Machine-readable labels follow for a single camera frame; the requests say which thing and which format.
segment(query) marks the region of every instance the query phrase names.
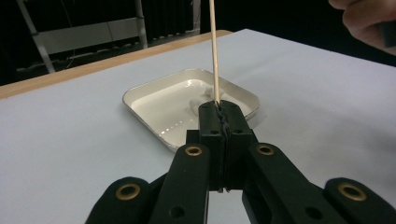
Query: wooden skewer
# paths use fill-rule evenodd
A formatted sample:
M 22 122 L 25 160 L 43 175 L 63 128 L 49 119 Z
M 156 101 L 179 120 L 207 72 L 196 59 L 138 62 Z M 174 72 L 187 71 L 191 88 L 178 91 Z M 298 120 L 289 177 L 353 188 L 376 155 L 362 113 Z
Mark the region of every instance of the wooden skewer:
M 213 58 L 213 91 L 215 93 L 216 105 L 220 103 L 219 95 L 219 65 L 218 65 L 218 44 L 216 41 L 216 18 L 215 18 L 215 1 L 209 0 L 210 7 L 210 28 L 212 33 L 212 58 Z

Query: table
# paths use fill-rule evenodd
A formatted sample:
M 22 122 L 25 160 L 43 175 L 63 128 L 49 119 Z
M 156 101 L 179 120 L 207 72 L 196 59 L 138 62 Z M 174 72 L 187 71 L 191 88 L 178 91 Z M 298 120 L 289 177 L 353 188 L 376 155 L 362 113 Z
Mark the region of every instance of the table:
M 174 154 L 121 97 L 186 68 L 211 71 L 210 42 L 185 41 L 0 88 L 0 223 L 82 223 L 115 180 L 165 173 Z M 249 30 L 218 45 L 220 76 L 261 100 L 249 121 L 259 140 L 318 186 L 352 178 L 396 206 L 395 67 Z M 240 197 L 210 193 L 208 223 L 248 223 Z

